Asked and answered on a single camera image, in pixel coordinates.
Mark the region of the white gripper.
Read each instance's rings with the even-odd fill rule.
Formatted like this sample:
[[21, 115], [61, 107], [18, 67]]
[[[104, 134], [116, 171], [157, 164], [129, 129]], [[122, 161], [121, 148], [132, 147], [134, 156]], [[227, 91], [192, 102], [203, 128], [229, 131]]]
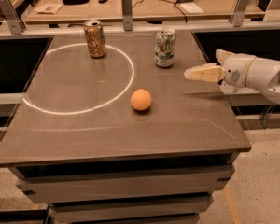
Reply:
[[192, 67], [184, 72], [185, 79], [215, 83], [224, 79], [229, 85], [243, 88], [245, 86], [247, 70], [256, 57], [254, 55], [234, 54], [224, 49], [217, 49], [216, 58], [222, 66], [216, 63], [207, 63]]

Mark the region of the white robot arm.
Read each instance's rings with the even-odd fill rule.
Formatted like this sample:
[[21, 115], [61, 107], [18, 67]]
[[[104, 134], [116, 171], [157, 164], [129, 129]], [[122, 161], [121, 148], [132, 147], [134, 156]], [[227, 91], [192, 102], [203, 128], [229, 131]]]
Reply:
[[184, 72], [185, 79], [205, 82], [224, 81], [235, 88], [259, 91], [280, 105], [280, 61], [255, 55], [216, 50], [219, 64], [207, 63]]

